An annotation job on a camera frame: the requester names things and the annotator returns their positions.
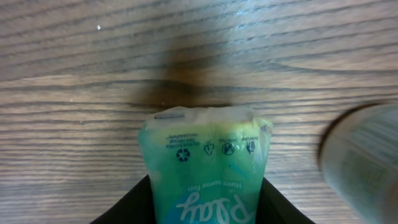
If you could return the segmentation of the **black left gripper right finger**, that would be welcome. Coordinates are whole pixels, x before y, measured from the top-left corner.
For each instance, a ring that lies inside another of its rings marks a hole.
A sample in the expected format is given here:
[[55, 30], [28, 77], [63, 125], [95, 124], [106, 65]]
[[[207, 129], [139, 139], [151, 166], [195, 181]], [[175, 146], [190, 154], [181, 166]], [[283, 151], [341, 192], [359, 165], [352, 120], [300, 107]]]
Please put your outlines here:
[[255, 224], [315, 224], [263, 178]]

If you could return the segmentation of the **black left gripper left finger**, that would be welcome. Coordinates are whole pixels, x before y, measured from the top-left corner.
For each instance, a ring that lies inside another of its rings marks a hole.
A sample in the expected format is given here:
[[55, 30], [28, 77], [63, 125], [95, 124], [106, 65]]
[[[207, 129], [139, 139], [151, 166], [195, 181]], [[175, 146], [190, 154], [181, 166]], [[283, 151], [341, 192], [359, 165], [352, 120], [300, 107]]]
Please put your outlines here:
[[145, 176], [122, 199], [91, 224], [155, 224], [150, 178]]

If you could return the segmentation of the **teal snack packet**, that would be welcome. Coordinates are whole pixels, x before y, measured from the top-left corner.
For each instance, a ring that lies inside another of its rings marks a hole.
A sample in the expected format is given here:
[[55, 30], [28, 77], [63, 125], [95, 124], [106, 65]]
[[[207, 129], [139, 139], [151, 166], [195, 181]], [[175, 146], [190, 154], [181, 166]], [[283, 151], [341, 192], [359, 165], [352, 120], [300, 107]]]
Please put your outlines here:
[[138, 142], [157, 223], [254, 223], [272, 128], [247, 107], [150, 115]]

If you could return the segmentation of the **green lid white jar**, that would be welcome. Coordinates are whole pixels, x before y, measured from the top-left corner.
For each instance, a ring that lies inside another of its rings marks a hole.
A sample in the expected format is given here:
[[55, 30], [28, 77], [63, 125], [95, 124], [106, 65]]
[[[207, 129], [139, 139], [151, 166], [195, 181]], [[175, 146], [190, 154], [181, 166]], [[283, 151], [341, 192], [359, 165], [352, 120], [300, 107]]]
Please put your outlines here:
[[397, 224], [397, 105], [350, 111], [332, 124], [320, 147], [331, 188], [367, 223]]

